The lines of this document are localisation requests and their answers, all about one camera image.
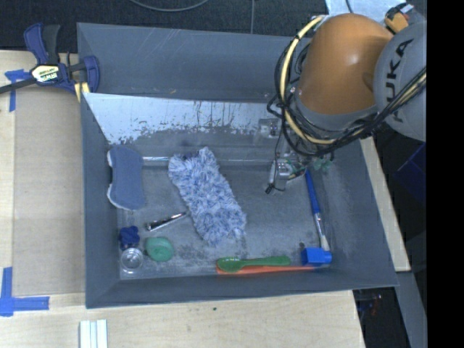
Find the green spoon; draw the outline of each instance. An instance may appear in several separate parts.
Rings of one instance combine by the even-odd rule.
[[[290,265],[290,258],[286,255],[280,257],[266,257],[255,259],[239,259],[238,257],[225,257],[217,260],[217,266],[224,272],[235,273],[247,265]]]

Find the blue cloth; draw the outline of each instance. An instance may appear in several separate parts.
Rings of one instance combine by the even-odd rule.
[[[171,157],[168,175],[190,209],[196,231],[208,244],[244,234],[247,217],[207,147],[188,157]]]
[[[143,207],[142,156],[129,147],[114,146],[108,151],[108,163],[113,170],[112,183],[107,192],[111,203],[125,210]]]

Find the metal tool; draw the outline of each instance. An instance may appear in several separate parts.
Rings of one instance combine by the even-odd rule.
[[[44,26],[42,23],[36,23],[26,29],[24,40],[28,51],[34,54],[37,65],[29,71],[30,78],[0,87],[0,94],[33,84],[53,86],[76,94],[78,83],[71,78],[71,74],[80,70],[86,70],[85,82],[89,91],[97,90],[100,74],[96,57],[84,57],[83,61],[76,65],[60,63],[56,50],[58,30],[59,25]]]
[[[166,225],[171,224],[175,220],[183,218],[189,214],[190,214],[189,211],[185,211],[185,212],[180,212],[178,214],[171,215],[170,217],[165,217],[161,220],[153,220],[152,222],[145,223],[145,228],[148,231],[154,231],[154,230],[163,228]]]

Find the blue tape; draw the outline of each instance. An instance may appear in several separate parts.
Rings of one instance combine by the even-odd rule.
[[[12,297],[13,268],[3,269],[3,281],[1,283],[0,316],[11,317],[17,311],[22,310],[48,310],[50,297]]]
[[[6,71],[5,76],[11,83],[16,83],[18,80],[27,80],[32,78],[32,75],[28,71],[21,70],[13,70],[13,71]],[[9,111],[13,112],[16,109],[16,91],[12,90],[9,94]]]

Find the black floor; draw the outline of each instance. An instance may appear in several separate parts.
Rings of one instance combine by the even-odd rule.
[[[426,243],[426,190],[425,172],[423,180],[407,185],[397,172],[405,165],[416,161],[413,156],[425,156],[425,144],[384,128],[375,137],[378,155],[386,176],[399,227],[413,273],[427,313],[427,267]],[[394,288],[354,291],[358,301],[360,321],[367,348],[410,348],[402,314]]]
[[[201,0],[139,0],[163,8],[187,7]],[[427,16],[427,0],[407,0]],[[43,22],[62,26],[57,39],[60,52],[77,52],[76,23],[140,25],[193,30],[293,36],[311,15],[326,13],[324,0],[209,0],[187,12],[164,13],[144,9],[128,0],[0,0],[0,49],[25,49],[23,32]],[[408,248],[426,228],[425,202],[417,200],[404,182],[396,178],[398,169],[417,151],[419,142],[386,128],[376,136],[376,145],[387,184]],[[417,252],[417,242],[407,249]],[[427,306],[426,268],[415,273]],[[393,289],[355,291],[360,300],[360,317],[368,348],[409,347]]]

